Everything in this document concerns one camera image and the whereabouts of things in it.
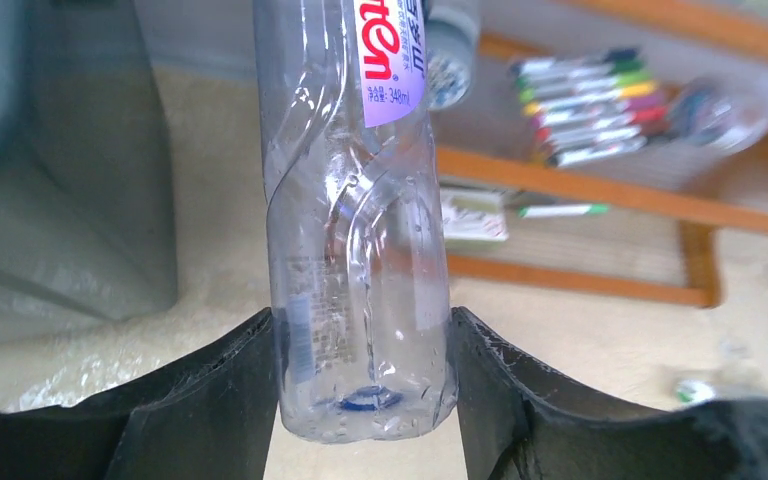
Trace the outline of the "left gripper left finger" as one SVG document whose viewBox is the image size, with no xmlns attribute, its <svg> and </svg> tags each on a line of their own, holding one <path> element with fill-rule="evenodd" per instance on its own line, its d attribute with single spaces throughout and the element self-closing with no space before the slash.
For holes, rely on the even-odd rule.
<svg viewBox="0 0 768 480">
<path fill-rule="evenodd" d="M 0 413 L 0 479 L 260 479 L 277 407 L 272 317 L 72 407 Z"/>
</svg>

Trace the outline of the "small clear bottle purple label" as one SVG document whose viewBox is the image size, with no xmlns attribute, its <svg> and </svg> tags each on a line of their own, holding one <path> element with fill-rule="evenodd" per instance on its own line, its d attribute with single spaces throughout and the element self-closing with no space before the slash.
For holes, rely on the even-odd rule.
<svg viewBox="0 0 768 480">
<path fill-rule="evenodd" d="M 253 5 L 284 427 L 415 438 L 457 402 L 422 1 Z"/>
</svg>

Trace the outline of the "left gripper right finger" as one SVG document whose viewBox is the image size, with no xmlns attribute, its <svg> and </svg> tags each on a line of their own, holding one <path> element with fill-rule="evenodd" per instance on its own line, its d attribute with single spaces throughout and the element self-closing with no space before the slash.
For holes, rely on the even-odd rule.
<svg viewBox="0 0 768 480">
<path fill-rule="evenodd" d="M 768 479 L 768 399 L 672 412 L 582 384 L 452 312 L 471 479 Z"/>
</svg>

